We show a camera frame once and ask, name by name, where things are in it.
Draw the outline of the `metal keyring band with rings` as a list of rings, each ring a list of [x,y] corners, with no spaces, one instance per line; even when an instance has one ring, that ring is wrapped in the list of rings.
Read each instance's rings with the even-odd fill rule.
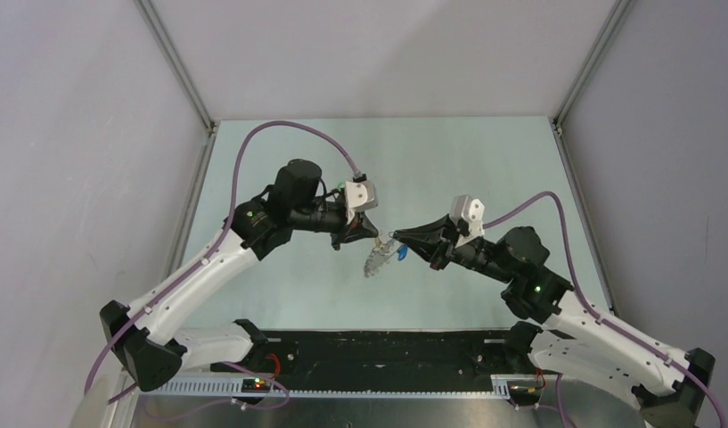
[[[402,243],[395,238],[394,232],[385,232],[373,240],[372,250],[364,262],[364,277],[375,276],[392,259],[399,257]]]

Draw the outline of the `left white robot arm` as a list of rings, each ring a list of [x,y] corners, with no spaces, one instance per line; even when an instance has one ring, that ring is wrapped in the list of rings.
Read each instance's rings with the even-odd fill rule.
[[[373,182],[360,176],[321,195],[322,182],[317,164],[291,160],[262,193],[234,208],[188,266],[129,304],[112,300],[101,309],[111,351],[140,391],[155,391],[194,367],[237,363],[252,372],[264,366],[267,339],[249,320],[195,329],[184,327],[184,321],[223,285],[288,243],[294,232],[328,234],[335,251],[379,235],[366,216],[378,205]]]

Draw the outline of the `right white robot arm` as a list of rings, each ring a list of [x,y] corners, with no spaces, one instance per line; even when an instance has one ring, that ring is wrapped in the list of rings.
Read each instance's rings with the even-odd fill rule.
[[[714,357],[659,343],[581,299],[545,266],[550,252],[533,227],[514,227],[493,243],[445,216],[393,236],[434,270],[455,264],[506,285],[501,298],[518,318],[503,342],[510,370],[571,376],[637,409],[652,427],[697,423]]]

